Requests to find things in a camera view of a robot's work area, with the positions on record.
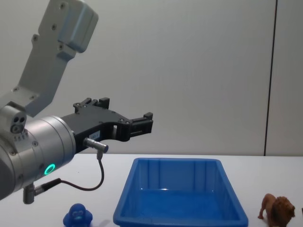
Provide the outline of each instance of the white table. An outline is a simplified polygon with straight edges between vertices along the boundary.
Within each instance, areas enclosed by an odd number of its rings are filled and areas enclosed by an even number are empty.
[[[93,227],[115,227],[113,213],[133,160],[137,157],[198,157],[221,160],[230,182],[249,218],[250,227],[267,226],[257,218],[266,193],[284,195],[296,207],[288,227],[303,226],[303,157],[104,155],[105,181],[94,192],[58,185],[35,197],[31,205],[22,202],[22,190],[0,201],[2,227],[62,227],[71,205],[83,203],[93,214]],[[96,155],[79,154],[66,166],[35,183],[60,177],[84,187],[98,184],[100,169]]]

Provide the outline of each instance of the black cable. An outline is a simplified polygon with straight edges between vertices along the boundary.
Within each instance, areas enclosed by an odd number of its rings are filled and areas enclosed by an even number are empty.
[[[56,185],[58,185],[60,183],[64,183],[64,184],[67,184],[67,185],[69,185],[71,187],[77,188],[77,189],[82,190],[82,191],[94,191],[94,190],[98,189],[103,184],[103,181],[104,181],[104,169],[103,169],[103,165],[102,165],[101,159],[98,159],[98,162],[99,162],[99,166],[100,166],[100,169],[101,169],[101,181],[100,181],[100,183],[96,187],[93,187],[93,188],[83,188],[83,187],[77,186],[77,185],[75,185],[73,183],[70,183],[68,181],[63,181],[60,178],[57,178],[57,179],[52,180],[50,182],[44,183],[43,185],[41,185],[41,188],[43,188],[43,191],[45,192],[45,191],[47,191],[47,190],[55,187]]]
[[[101,177],[100,183],[96,187],[93,187],[93,188],[82,188],[82,187],[77,186],[77,185],[75,185],[73,183],[70,183],[68,181],[63,181],[63,180],[61,180],[61,183],[68,184],[69,186],[77,188],[77,189],[82,190],[82,191],[94,191],[94,190],[98,189],[103,184],[103,181],[104,181],[104,169],[103,169],[103,165],[102,165],[101,159],[99,159],[98,162],[99,162],[99,165],[100,165],[102,177]]]

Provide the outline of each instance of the cable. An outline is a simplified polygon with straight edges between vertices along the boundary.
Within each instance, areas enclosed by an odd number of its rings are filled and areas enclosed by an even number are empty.
[[[77,189],[82,190],[82,191],[94,191],[94,190],[98,189],[103,184],[103,181],[104,181],[104,169],[103,169],[103,165],[102,165],[101,159],[99,159],[98,162],[99,162],[99,165],[100,165],[102,177],[101,177],[100,183],[96,187],[93,187],[93,188],[82,188],[82,187],[77,186],[77,185],[75,185],[73,183],[70,183],[68,181],[63,181],[63,180],[61,180],[61,183],[68,184],[69,186],[77,188]]]
[[[60,178],[57,178],[55,180],[52,180],[50,182],[47,182],[47,183],[44,183],[42,184],[41,186],[37,187],[35,189],[36,191],[36,195],[39,195],[53,187],[55,187],[56,185],[60,184],[60,183],[64,183],[64,184],[67,184],[71,187],[74,187],[74,188],[77,188],[79,190],[82,190],[82,191],[94,191],[96,189],[98,189],[102,184],[103,184],[103,181],[104,181],[104,168],[103,168],[103,165],[102,165],[102,162],[101,162],[101,159],[99,158],[98,159],[98,162],[99,162],[99,166],[100,166],[100,169],[101,169],[101,181],[100,183],[96,186],[96,187],[93,187],[93,188],[83,188],[83,187],[80,187],[80,186],[77,186],[73,183],[70,183],[68,181],[63,181],[61,180]]]

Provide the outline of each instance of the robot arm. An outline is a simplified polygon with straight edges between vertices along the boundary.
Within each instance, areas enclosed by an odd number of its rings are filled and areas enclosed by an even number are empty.
[[[98,15],[81,0],[51,0],[19,84],[0,99],[0,109],[11,105],[34,117],[47,107],[68,61],[86,50],[97,21]]]
[[[33,182],[76,153],[88,147],[106,152],[102,140],[128,141],[151,132],[152,113],[127,119],[108,109],[108,98],[87,98],[63,118],[27,122],[27,115],[51,103],[68,61],[86,50],[97,20],[83,0],[50,0],[18,86],[0,98],[0,200],[24,188],[24,203],[30,204],[42,192]]]

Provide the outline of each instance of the green led ring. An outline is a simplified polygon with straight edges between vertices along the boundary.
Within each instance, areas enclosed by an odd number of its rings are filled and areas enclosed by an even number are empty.
[[[44,171],[44,175],[50,174],[52,171],[54,171],[55,168],[56,168],[55,164],[50,164]]]

